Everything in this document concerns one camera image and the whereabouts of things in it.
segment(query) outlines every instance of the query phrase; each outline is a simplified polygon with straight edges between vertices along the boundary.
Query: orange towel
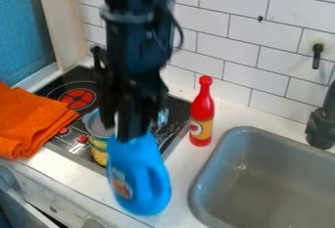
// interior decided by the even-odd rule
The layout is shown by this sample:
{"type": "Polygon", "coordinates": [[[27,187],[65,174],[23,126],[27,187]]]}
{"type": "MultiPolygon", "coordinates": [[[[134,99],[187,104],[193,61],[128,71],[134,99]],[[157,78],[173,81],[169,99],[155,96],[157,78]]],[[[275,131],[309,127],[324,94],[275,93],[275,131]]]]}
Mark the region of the orange towel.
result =
{"type": "Polygon", "coordinates": [[[31,158],[77,117],[65,103],[0,82],[0,156],[31,158]]]}

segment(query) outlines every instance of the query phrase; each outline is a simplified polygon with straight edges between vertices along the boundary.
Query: detergent label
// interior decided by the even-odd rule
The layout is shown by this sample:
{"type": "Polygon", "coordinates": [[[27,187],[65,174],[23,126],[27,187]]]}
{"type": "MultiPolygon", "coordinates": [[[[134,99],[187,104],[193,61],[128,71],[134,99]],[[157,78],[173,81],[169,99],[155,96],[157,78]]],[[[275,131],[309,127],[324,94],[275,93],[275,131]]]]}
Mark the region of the detergent label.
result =
{"type": "Polygon", "coordinates": [[[213,120],[197,121],[191,119],[191,135],[198,140],[206,140],[212,137],[213,120]]]}
{"type": "Polygon", "coordinates": [[[114,191],[126,200],[132,199],[132,189],[125,181],[125,175],[115,167],[112,168],[111,183],[114,191]]]}

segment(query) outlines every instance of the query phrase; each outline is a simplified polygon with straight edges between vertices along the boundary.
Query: blue detergent bottle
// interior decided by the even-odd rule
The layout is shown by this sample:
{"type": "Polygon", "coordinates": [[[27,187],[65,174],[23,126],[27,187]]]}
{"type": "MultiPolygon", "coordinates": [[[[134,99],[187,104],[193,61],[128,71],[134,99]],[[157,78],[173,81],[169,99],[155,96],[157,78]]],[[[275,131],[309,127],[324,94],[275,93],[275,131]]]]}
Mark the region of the blue detergent bottle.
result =
{"type": "Polygon", "coordinates": [[[151,133],[127,143],[109,139],[107,178],[120,205],[134,214],[157,214],[171,197],[168,171],[151,133]]]}

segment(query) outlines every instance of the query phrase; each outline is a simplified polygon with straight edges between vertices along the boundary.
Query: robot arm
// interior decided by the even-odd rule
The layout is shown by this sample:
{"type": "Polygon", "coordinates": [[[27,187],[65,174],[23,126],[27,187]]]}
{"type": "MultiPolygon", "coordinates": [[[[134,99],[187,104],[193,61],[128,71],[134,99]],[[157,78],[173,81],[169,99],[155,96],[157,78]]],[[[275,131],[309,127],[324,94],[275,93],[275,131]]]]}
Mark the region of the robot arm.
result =
{"type": "Polygon", "coordinates": [[[107,50],[92,49],[99,108],[105,127],[117,126],[120,142],[146,134],[151,121],[168,119],[160,69],[171,55],[175,27],[183,42],[168,7],[172,1],[105,0],[101,10],[107,50]]]}

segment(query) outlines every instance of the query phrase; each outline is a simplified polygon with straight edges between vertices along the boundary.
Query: red bottle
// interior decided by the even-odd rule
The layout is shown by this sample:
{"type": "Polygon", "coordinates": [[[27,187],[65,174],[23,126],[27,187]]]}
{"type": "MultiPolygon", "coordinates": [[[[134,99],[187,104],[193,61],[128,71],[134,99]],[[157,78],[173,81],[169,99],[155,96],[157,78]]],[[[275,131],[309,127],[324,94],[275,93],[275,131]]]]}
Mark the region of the red bottle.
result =
{"type": "Polygon", "coordinates": [[[213,80],[210,76],[199,79],[201,89],[191,105],[190,140],[196,146],[207,146],[211,143],[215,103],[210,94],[213,80]]]}

